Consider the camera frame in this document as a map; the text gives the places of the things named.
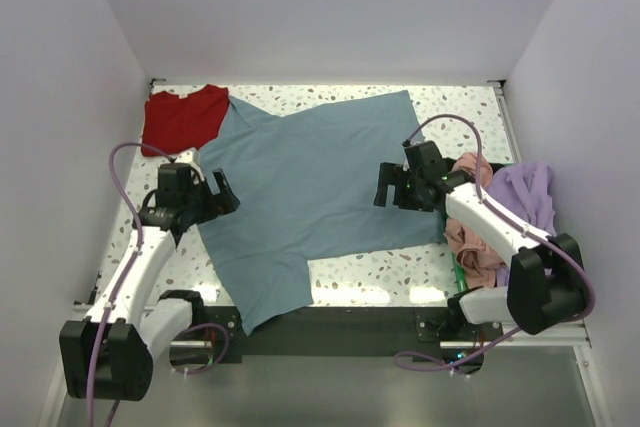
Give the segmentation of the blue-grey t-shirt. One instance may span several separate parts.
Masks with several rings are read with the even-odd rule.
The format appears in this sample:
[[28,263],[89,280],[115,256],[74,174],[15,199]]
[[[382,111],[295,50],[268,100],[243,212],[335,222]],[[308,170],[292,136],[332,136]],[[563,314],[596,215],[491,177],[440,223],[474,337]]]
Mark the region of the blue-grey t-shirt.
[[438,214],[374,205],[381,163],[403,161],[417,125],[405,91],[283,117],[230,100],[200,160],[240,205],[199,232],[246,333],[311,304],[312,260],[443,241]]

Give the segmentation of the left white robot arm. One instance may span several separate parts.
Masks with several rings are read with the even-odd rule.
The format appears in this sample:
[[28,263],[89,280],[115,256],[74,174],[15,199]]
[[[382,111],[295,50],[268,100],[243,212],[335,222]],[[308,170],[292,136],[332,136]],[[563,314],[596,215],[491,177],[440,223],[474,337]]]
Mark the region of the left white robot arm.
[[201,294],[168,290],[145,307],[160,271],[193,226],[236,211],[239,199],[221,169],[207,179],[192,162],[165,163],[157,186],[133,217],[134,229],[116,273],[85,317],[59,335],[70,397],[139,401],[154,365],[179,335],[200,337],[207,327]]

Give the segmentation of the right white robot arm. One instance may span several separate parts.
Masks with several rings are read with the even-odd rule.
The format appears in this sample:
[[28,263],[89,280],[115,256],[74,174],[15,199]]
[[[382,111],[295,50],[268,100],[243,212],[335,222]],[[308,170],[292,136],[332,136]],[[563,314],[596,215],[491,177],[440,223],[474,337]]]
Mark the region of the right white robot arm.
[[432,141],[404,142],[406,161],[379,167],[374,203],[439,212],[478,234],[509,269],[504,287],[470,288],[448,302],[448,333],[469,339],[483,323],[507,322],[536,335],[578,321],[595,306],[576,240],[552,236],[499,205],[469,173],[453,169]]

